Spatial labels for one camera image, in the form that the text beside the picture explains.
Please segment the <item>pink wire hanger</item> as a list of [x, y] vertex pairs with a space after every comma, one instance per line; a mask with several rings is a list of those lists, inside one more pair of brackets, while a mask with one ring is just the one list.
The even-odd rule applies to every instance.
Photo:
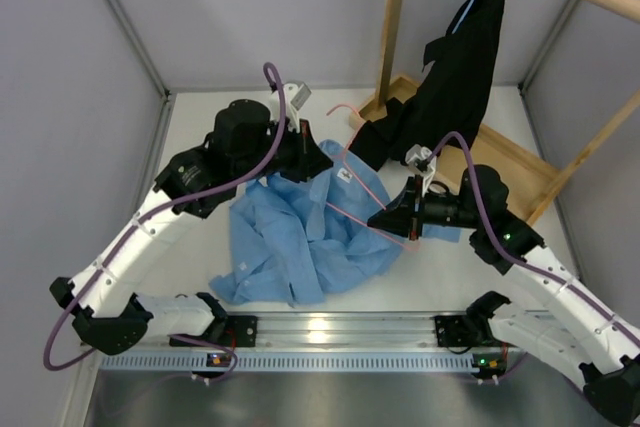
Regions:
[[[339, 104], [333, 106], [332, 108], [330, 108], [326, 112], [326, 116], [329, 117], [336, 110], [344, 109], [344, 108], [349, 109], [351, 111], [351, 113], [356, 116], [357, 120], [361, 120], [361, 116], [360, 116], [359, 112], [356, 110], [356, 108], [353, 107], [352, 105], [349, 105], [349, 104], [346, 104], [346, 103], [339, 103]], [[383, 209], [385, 209], [381, 199], [378, 196], [376, 196], [375, 193], [362, 181], [362, 179], [354, 172], [354, 170], [351, 168], [351, 166], [347, 162], [347, 153], [349, 152], [349, 147], [351, 146], [352, 142], [354, 141], [357, 133], [358, 133], [358, 130], [354, 130], [353, 131], [353, 133], [351, 134], [349, 140], [344, 143], [344, 147], [343, 147], [341, 153], [337, 154], [337, 155], [334, 155], [334, 158], [339, 159], [343, 163], [343, 166], [346, 169], [346, 171], [350, 173], [351, 178], [355, 179], [360, 184], [360, 186], [364, 189], [364, 191], [368, 194], [368, 196], [371, 197], [378, 204], [379, 207], [382, 207]], [[350, 213], [348, 213], [348, 212], [336, 207], [333, 204], [329, 204], [329, 206], [332, 209], [334, 209], [336, 212], [341, 213], [344, 216], [346, 216], [347, 218], [355, 221], [359, 225], [361, 225], [363, 227], [366, 227], [369, 231], [375, 233], [376, 235], [388, 240], [389, 242], [392, 242], [392, 243], [394, 243], [396, 245], [399, 245], [405, 251], [408, 251], [408, 252], [411, 252], [411, 253], [416, 253], [419, 250], [420, 244], [417, 244], [415, 246], [409, 245], [408, 243], [403, 242], [403, 241], [393, 237], [391, 234], [384, 233], [383, 231], [381, 231], [379, 229], [375, 229], [373, 227], [368, 226], [366, 222], [362, 221], [361, 219], [359, 219], [357, 217], [354, 217]]]

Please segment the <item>light blue shirt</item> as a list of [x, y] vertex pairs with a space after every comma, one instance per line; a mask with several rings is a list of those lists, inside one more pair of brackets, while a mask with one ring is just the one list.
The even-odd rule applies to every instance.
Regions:
[[[247, 184], [229, 208], [231, 271], [210, 287], [235, 305], [311, 305], [386, 274], [404, 249], [332, 209], [367, 222], [381, 207], [334, 158], [343, 146], [324, 140], [333, 167], [309, 182], [279, 175]], [[389, 194], [378, 175], [352, 153], [347, 162], [383, 205]]]

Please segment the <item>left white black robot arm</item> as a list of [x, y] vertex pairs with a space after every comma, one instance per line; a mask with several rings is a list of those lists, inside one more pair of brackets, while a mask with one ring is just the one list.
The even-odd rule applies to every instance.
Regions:
[[228, 314], [212, 295], [198, 292], [152, 297], [138, 286], [155, 262], [235, 189], [221, 186], [278, 174], [306, 182], [333, 165], [313, 139], [310, 124], [278, 124], [262, 103], [240, 99], [216, 114], [202, 144], [174, 155], [159, 173], [139, 213], [84, 271], [50, 286], [56, 302], [73, 317], [81, 341], [106, 355], [141, 341], [180, 336], [213, 346], [225, 337]]

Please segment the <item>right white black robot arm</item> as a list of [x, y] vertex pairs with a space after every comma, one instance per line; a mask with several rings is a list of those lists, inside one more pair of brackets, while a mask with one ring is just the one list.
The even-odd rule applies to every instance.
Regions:
[[471, 230], [474, 253], [506, 281], [526, 290], [553, 323], [491, 291], [466, 310], [465, 331], [478, 343], [511, 344], [553, 367], [580, 389], [610, 423], [639, 419], [639, 329], [599, 300], [556, 257], [543, 238], [509, 211], [509, 190], [487, 165], [464, 171], [458, 193], [408, 178], [369, 226], [409, 240], [426, 225]]

